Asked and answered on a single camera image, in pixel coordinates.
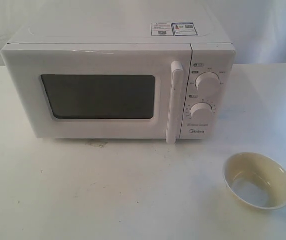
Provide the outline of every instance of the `power level knob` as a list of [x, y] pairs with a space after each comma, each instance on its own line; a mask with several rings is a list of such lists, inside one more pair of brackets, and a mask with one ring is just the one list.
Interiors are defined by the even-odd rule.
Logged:
[[221, 83], [216, 74], [213, 72], [206, 72], [196, 78], [195, 86], [201, 96], [209, 97], [218, 92]]
[[209, 123], [212, 120], [212, 107], [207, 103], [197, 103], [191, 108], [191, 116], [198, 123]]

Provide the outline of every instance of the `dark glass window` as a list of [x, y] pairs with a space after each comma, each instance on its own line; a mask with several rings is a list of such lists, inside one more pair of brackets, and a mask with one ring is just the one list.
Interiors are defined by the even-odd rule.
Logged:
[[42, 75], [58, 119], [151, 119], [155, 78], [151, 75]]

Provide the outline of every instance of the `ceramic bowl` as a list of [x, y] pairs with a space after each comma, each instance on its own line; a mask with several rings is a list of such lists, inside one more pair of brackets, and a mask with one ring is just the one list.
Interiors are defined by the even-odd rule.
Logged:
[[262, 210], [286, 205], [286, 172], [270, 158], [238, 153], [225, 162], [223, 172], [227, 188], [243, 203]]

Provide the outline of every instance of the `white fabric backdrop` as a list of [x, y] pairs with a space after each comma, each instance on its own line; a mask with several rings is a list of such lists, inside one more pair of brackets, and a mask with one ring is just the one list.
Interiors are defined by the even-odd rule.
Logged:
[[[0, 0], [0, 49], [45, 1]], [[286, 63], [286, 0], [205, 1], [234, 43], [236, 63]]]

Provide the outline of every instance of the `white microwave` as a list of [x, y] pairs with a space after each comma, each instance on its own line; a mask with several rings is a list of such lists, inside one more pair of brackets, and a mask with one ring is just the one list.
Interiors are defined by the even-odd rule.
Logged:
[[38, 138], [203, 139], [235, 49], [197, 0], [53, 0], [2, 49]]

